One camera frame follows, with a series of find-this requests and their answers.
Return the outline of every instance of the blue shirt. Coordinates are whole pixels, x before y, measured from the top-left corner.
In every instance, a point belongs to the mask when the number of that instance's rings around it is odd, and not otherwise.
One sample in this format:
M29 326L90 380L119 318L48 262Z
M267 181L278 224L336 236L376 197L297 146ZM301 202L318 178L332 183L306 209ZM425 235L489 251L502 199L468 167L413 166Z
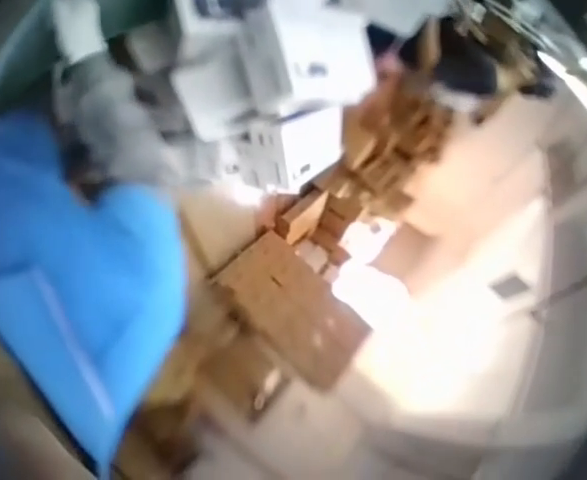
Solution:
M44 120L24 112L0 117L0 339L98 462L114 453L100 437L117 442L183 328L186 290L179 222L168 200L150 187L119 185L88 205L65 184ZM49 324L65 336L34 336ZM79 357L57 360L68 356L64 338L102 384L113 409L105 425L100 414L82 420L82 410L95 407L86 405L90 394L79 400L90 382L81 385L82 368L69 372ZM78 385L66 388L71 378Z

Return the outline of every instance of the white box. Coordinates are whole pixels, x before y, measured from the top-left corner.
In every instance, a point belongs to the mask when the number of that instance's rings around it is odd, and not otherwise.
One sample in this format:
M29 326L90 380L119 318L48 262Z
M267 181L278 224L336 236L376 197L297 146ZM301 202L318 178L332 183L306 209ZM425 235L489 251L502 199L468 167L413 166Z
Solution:
M342 155L342 108L250 122L236 141L244 181L263 190L298 193Z
M353 12L295 2L247 12L240 51L258 110L357 103L376 82L366 24Z
M212 142L246 131L254 107L236 42L176 68L171 84L200 139Z
M178 43L178 58L195 60L235 38L240 31L236 19L202 17L193 0L172 0L169 30Z

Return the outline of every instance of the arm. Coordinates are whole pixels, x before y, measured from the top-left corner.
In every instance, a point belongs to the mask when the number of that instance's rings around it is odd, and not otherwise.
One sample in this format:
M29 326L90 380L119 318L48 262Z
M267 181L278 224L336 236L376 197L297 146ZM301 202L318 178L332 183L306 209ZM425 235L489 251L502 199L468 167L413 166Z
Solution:
M109 57L95 0L54 0L58 47L70 64L74 123L100 170L118 183L167 192L179 185L179 162L137 102L131 75Z

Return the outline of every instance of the hand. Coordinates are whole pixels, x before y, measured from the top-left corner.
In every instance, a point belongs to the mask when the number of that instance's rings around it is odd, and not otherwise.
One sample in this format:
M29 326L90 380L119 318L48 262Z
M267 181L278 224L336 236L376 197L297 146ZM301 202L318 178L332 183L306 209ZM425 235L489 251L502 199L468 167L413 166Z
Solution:
M107 50L96 0L52 0L57 47L70 65Z

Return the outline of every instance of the vent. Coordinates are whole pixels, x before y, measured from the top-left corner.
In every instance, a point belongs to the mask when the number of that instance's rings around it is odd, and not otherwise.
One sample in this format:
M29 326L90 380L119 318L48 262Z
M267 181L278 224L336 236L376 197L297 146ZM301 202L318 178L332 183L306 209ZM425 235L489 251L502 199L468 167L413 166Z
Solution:
M524 280L514 274L491 284L490 287L503 300L510 300L531 290Z

